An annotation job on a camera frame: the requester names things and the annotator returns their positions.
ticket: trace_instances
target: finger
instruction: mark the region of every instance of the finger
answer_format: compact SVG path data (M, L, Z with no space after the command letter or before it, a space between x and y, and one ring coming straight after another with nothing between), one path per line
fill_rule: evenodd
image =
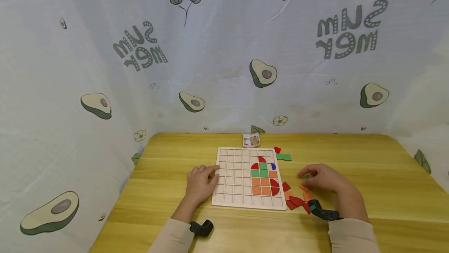
M203 173L207 174L207 176L209 176L213 171L218 170L218 168L220 168L219 165L209 166L203 171Z
M212 180L209 182L209 188L213 190L215 190L215 187L218 184L218 179L220 178L219 174L215 174L215 176L212 178Z
M298 177L302 177L307 173L318 173L319 164L314 165L307 165L306 167L302 168L301 171L298 172Z
M316 182L317 182L316 177L312 177L312 178L309 177L309 179L304 179L302 181L302 184L306 187L313 187L313 186L315 186Z

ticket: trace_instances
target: right hand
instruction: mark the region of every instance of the right hand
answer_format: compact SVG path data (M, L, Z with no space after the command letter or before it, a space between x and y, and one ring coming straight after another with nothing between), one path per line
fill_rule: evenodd
M302 181L305 187L318 187L335 193L355 188L348 179L323 163L307 165L299 171L298 177L302 177L308 173L309 179Z

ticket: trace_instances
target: triangle puzzle piece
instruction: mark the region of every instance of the triangle puzzle piece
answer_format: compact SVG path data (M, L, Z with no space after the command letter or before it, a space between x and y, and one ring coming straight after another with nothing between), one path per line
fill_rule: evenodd
M283 188L284 191L288 191L288 190L291 189L290 186L287 184L287 182L283 182L282 183L282 188Z

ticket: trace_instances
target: left hand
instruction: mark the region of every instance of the left hand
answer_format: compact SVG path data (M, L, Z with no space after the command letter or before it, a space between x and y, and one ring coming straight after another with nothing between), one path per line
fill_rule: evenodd
M214 192L220 177L219 174L214 175L215 170L218 168L219 165L209 167L201 165L200 167L194 167L192 171L187 174L187 187L184 200L198 206L210 197Z

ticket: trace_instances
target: leaf print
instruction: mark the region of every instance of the leaf print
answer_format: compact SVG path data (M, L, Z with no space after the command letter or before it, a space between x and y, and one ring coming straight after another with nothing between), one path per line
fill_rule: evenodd
M432 173L430 170L430 165L421 150L418 149L413 158L419 163L420 166L422 166L422 168L424 168L427 173Z
M251 126L251 133L256 133L256 132L265 133L265 131L263 129L261 129L260 127Z

